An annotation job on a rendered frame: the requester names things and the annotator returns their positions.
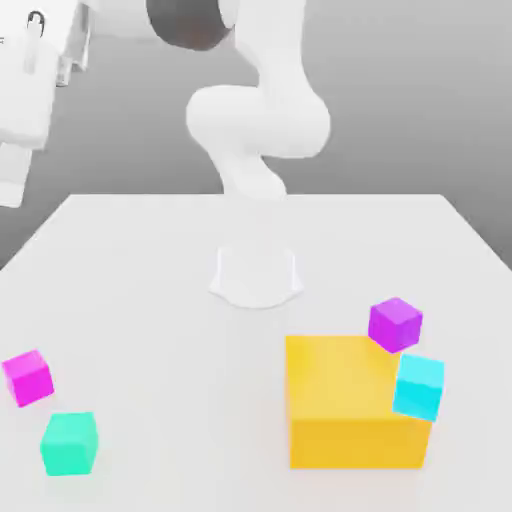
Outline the small green cube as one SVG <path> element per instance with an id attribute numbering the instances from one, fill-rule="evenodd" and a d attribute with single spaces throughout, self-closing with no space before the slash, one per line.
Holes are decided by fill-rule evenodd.
<path id="1" fill-rule="evenodd" d="M 99 437 L 92 412 L 54 413 L 40 443 L 48 476 L 90 474 Z"/>

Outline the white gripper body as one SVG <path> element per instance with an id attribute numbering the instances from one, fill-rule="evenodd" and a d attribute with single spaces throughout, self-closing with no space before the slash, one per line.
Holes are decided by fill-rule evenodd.
<path id="1" fill-rule="evenodd" d="M 27 44 L 26 36 L 9 36 L 0 44 L 0 142 L 40 150 L 49 134 L 59 56 L 40 43 L 28 73 Z"/>

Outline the small cyan cube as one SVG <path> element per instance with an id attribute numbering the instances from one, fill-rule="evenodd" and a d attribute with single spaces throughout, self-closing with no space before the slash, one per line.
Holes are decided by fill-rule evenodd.
<path id="1" fill-rule="evenodd" d="M 442 361 L 404 353 L 396 375 L 392 411 L 435 422 L 444 389 Z"/>

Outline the large yellow box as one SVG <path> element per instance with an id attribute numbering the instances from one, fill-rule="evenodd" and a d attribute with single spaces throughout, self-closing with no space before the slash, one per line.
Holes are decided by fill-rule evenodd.
<path id="1" fill-rule="evenodd" d="M 421 468 L 432 425 L 393 412 L 399 361 L 366 336 L 286 337 L 291 468 Z"/>

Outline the small purple cube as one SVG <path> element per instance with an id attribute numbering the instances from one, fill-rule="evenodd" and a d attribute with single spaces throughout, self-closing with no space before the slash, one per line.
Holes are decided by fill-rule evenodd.
<path id="1" fill-rule="evenodd" d="M 368 336 L 389 353 L 397 353 L 419 342 L 423 313 L 399 297 L 370 309 Z"/>

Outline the small magenta cube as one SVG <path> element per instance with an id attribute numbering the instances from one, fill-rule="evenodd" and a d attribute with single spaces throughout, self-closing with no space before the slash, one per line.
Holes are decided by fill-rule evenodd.
<path id="1" fill-rule="evenodd" d="M 18 407 L 25 407 L 54 393 L 49 366 L 38 350 L 1 363 L 7 387 Z"/>

